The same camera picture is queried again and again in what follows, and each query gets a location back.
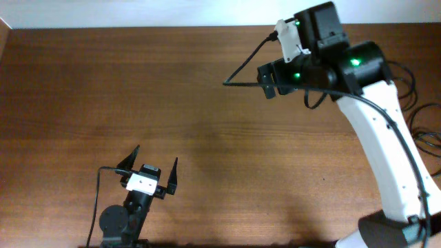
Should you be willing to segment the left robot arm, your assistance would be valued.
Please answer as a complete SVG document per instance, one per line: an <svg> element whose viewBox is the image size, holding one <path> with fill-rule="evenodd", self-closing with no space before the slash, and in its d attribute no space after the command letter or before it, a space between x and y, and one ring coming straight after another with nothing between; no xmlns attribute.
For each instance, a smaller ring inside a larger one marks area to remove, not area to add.
<svg viewBox="0 0 441 248"><path fill-rule="evenodd" d="M159 185L161 170L143 164L134 170L134 162L139 146L116 167L108 167L119 176L120 184L127 190L122 205L111 205L99 217L99 227L103 232L101 247L149 247L147 239L141 240L141 231L155 198L163 200L166 195L174 195L178 186L176 158L166 186Z"/></svg>

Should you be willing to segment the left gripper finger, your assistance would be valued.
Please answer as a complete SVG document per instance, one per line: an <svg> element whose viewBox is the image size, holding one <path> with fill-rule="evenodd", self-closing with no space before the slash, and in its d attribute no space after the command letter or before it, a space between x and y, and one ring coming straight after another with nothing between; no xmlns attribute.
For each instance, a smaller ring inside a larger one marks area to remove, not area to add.
<svg viewBox="0 0 441 248"><path fill-rule="evenodd" d="M116 167L118 169L130 171L134 166L134 162L135 162L136 157L138 155L139 149L140 149L140 145L137 145L133 149L133 151L126 158L124 158Z"/></svg>
<svg viewBox="0 0 441 248"><path fill-rule="evenodd" d="M174 195L176 193L176 189L178 185L177 165L178 165L178 157L175 158L173 168L170 172L170 176L167 181L167 193L170 195Z"/></svg>

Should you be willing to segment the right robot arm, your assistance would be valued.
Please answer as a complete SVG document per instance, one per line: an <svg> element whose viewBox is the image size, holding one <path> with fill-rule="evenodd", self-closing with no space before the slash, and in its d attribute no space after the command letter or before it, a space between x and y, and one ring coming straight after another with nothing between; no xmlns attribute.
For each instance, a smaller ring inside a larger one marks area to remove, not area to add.
<svg viewBox="0 0 441 248"><path fill-rule="evenodd" d="M380 192L382 208L358 221L336 247L425 245L440 233L440 189L427 171L400 109L378 45L352 45L332 2L279 20L269 40L283 57L258 69L268 99L295 90L329 95L351 123Z"/></svg>

